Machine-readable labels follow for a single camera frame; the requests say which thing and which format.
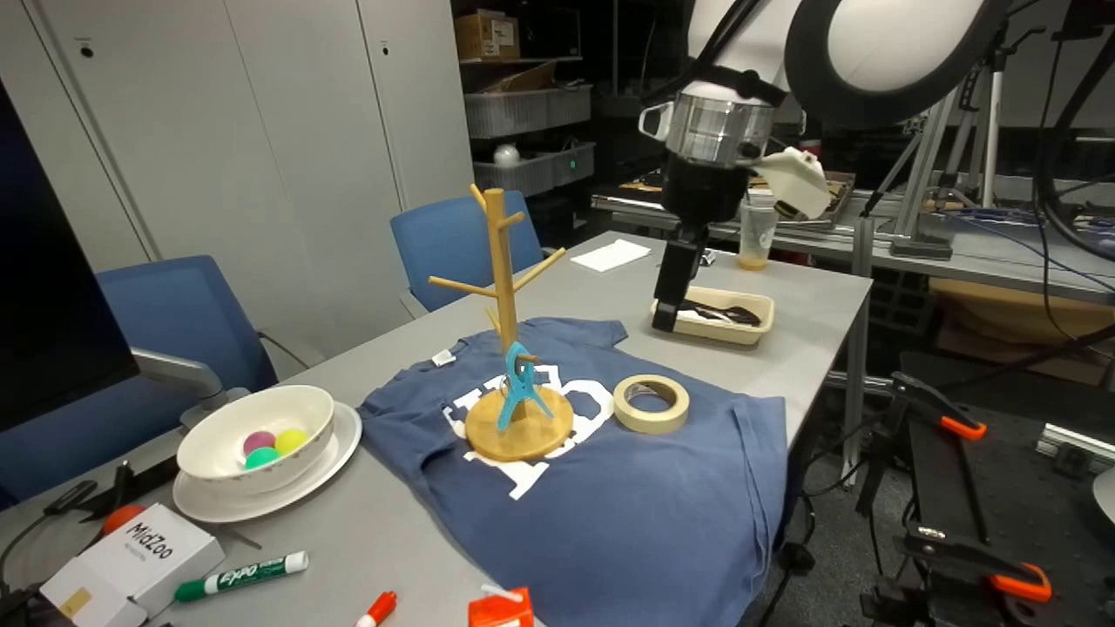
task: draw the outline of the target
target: marker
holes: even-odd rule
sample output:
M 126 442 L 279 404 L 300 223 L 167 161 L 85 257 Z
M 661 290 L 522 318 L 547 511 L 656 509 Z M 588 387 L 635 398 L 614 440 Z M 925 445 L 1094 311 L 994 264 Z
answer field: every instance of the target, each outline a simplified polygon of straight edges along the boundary
M 375 596 L 375 602 L 355 621 L 355 627 L 382 627 L 382 621 L 395 614 L 396 592 Z
M 257 585 L 257 581 L 268 581 L 268 579 L 300 576 L 307 568 L 311 568 L 307 552 L 297 552 L 297 555 L 286 555 L 279 561 L 257 561 L 257 563 L 245 563 L 245 568 L 235 568 L 235 570 L 217 570 L 208 579 L 184 581 L 184 585 L 174 590 L 174 599 L 177 602 L 195 602 L 195 599 L 206 599 L 206 596 L 225 592 L 225 590 L 245 590 L 245 585 Z

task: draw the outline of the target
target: paper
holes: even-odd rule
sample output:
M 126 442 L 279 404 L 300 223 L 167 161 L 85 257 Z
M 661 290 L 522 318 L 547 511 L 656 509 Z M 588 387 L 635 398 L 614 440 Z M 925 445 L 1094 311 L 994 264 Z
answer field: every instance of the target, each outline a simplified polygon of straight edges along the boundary
M 606 246 L 587 250 L 578 257 L 572 257 L 575 264 L 597 267 L 597 271 L 609 271 L 619 267 L 635 257 L 644 257 L 652 246 L 630 244 L 630 239 L 614 239 Z

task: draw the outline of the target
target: red marker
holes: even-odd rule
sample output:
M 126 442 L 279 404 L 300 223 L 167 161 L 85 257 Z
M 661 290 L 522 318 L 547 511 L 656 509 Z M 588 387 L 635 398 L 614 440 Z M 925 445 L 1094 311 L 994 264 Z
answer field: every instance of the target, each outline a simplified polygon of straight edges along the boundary
M 375 596 L 375 602 L 355 621 L 355 627 L 382 627 L 382 621 L 395 614 L 396 592 Z

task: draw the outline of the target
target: chair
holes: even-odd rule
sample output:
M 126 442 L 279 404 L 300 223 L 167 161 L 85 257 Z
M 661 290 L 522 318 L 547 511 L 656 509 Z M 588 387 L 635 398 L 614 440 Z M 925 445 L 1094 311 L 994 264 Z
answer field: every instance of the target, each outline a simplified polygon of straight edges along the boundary
M 504 193 L 504 208 L 510 215 L 525 215 L 510 230 L 513 271 L 542 260 L 547 254 L 531 223 L 525 200 L 520 193 Z M 490 287 L 484 213 L 470 195 L 407 208 L 390 221 L 390 230 L 410 295 L 425 311 L 460 300 L 453 290 L 430 287 L 430 275 Z
M 275 369 L 214 257 L 99 275 L 131 347 L 206 361 L 222 387 L 260 390 Z M 28 497 L 177 424 L 203 398 L 145 375 L 0 432 L 0 497 Z

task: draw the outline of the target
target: white box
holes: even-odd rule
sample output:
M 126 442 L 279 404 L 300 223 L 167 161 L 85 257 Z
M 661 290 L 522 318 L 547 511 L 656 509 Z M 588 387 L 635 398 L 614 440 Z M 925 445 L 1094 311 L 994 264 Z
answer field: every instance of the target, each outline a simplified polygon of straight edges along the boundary
M 174 590 L 222 561 L 217 536 L 165 505 L 73 559 L 43 596 L 76 627 L 138 627 L 172 607 Z

